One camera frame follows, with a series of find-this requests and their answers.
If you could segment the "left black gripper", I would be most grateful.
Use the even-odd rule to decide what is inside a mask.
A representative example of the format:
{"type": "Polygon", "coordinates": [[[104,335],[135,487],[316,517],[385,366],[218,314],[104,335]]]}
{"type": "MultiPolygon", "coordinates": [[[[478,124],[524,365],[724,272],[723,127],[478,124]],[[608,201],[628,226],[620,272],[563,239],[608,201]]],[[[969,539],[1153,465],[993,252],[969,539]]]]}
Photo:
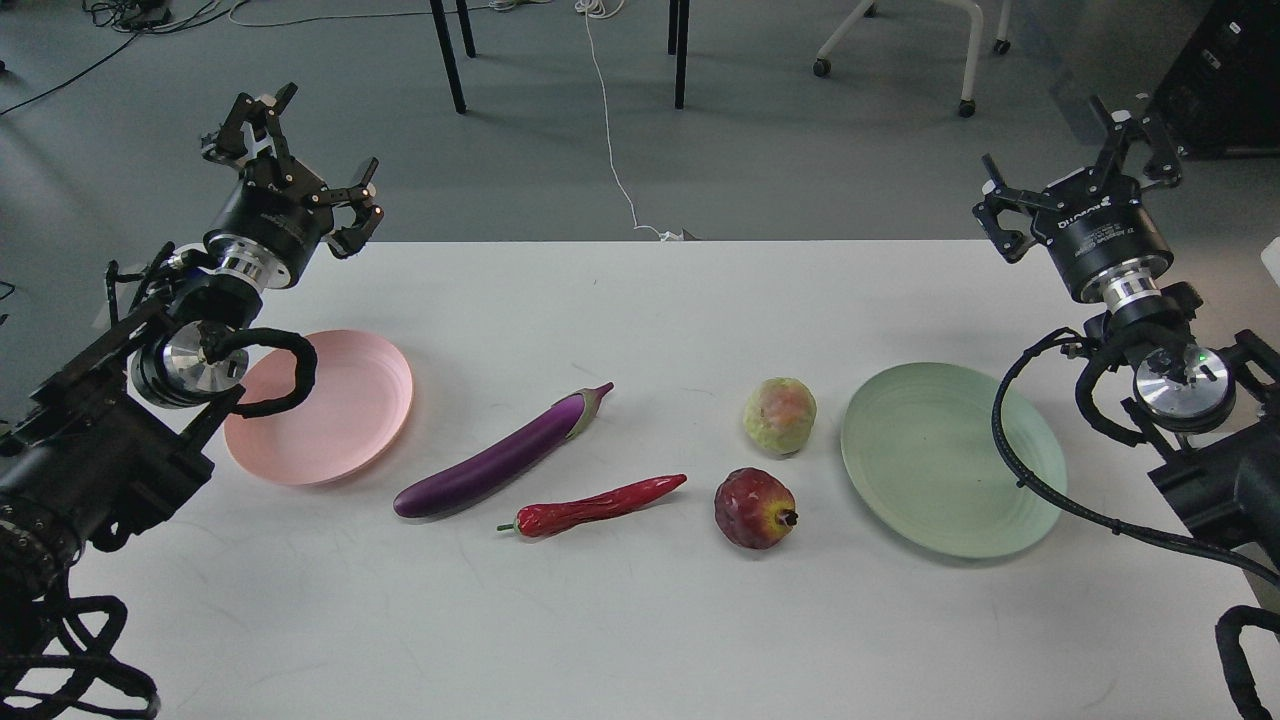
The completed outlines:
{"type": "Polygon", "coordinates": [[[282,193],[298,190],[302,181],[280,123],[297,91],[296,83],[287,83],[275,94],[239,94],[221,124],[201,137],[202,158],[234,169],[241,182],[215,215],[204,246],[216,274],[256,291],[298,284],[323,237],[337,259],[360,254],[385,215],[372,182],[378,158],[366,159],[349,186],[312,192],[312,208],[282,193]],[[335,210],[349,210],[349,223],[332,227],[335,210]]]}

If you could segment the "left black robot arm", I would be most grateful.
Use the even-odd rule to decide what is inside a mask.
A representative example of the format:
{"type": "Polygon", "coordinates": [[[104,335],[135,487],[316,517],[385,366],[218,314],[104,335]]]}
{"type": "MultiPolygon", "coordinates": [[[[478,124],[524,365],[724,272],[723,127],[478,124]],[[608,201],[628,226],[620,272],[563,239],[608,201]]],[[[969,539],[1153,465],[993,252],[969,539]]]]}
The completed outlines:
{"type": "Polygon", "coordinates": [[[333,187],[289,149],[293,83],[239,95],[201,141],[236,187],[196,249],[161,246],[138,272],[110,263],[108,328],[32,395],[3,433],[3,716],[76,708],[154,719],[154,679],[113,653],[127,621],[114,596],[76,598],[88,546],[122,548],[172,519],[212,475],[206,443],[232,418],[271,416],[311,393],[317,352],[255,325],[262,293],[296,286],[316,249],[360,252],[383,219],[366,160],[333,187]]]}

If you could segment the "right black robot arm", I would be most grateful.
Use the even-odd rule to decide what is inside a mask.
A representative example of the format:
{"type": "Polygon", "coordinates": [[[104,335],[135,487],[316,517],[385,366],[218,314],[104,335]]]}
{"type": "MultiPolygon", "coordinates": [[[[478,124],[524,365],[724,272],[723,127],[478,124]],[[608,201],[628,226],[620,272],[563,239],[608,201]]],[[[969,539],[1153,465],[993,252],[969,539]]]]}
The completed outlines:
{"type": "Polygon", "coordinates": [[[1161,286],[1174,255],[1143,204],[1181,182],[1180,151],[1153,113],[1134,117],[1091,97],[1103,142],[1088,165],[1038,191],[1010,186],[991,156],[973,215],[1006,263],[1047,250],[1068,293],[1103,311],[1027,348],[995,392],[995,447],[1018,486],[1075,518],[1175,553],[1239,568],[1277,584],[1277,351],[1251,331],[1222,348],[1190,324],[1202,304],[1185,282],[1161,286]],[[1012,448],[1004,405],[1014,380],[1059,348],[1085,365],[1074,386],[1083,420],[1110,439],[1151,446],[1153,487],[1181,534],[1106,516],[1052,489],[1012,448]]]}

